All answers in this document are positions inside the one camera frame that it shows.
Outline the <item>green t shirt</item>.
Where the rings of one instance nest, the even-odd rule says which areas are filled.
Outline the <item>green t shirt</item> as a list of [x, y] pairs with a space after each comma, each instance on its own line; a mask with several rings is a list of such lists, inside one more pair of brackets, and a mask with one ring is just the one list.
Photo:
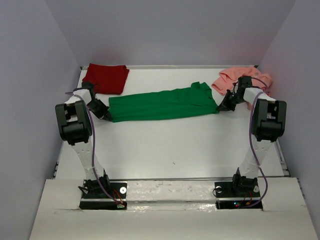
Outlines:
[[189, 87], [110, 97], [109, 112], [114, 123], [158, 121], [217, 114], [211, 88], [193, 82]]

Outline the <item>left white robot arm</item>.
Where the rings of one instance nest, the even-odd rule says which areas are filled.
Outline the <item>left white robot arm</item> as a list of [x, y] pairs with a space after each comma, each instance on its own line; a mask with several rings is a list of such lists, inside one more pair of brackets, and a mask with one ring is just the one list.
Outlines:
[[96, 133], [92, 116], [112, 121], [109, 107], [96, 97], [95, 85], [82, 82], [81, 87], [68, 92], [70, 98], [55, 106], [60, 137], [76, 152], [85, 172], [83, 194], [110, 198], [111, 183], [95, 154]]

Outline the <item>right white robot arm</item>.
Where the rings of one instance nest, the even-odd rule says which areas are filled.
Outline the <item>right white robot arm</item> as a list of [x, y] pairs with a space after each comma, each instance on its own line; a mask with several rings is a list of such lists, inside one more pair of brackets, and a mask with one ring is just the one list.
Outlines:
[[218, 111], [234, 111], [238, 104], [251, 105], [249, 117], [249, 150], [231, 181], [217, 182], [213, 194], [217, 198], [241, 198], [257, 193], [258, 176], [267, 151], [285, 132], [287, 103], [268, 95], [269, 90], [254, 86], [254, 77], [241, 76], [228, 90]]

